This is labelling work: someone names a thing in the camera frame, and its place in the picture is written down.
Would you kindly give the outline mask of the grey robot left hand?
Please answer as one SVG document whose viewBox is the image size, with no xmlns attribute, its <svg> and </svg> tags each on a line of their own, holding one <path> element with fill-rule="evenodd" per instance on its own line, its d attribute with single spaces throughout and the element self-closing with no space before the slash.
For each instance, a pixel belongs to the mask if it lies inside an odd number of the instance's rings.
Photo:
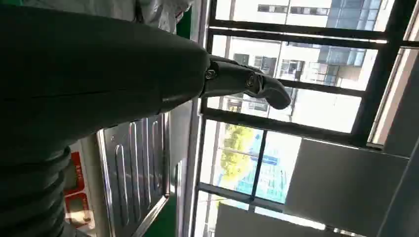
<svg viewBox="0 0 419 237">
<path fill-rule="evenodd" d="M 144 24 L 0 6 L 0 163 L 38 163 L 102 128 L 193 99 L 246 93 L 275 109 L 284 86 Z"/>
</svg>

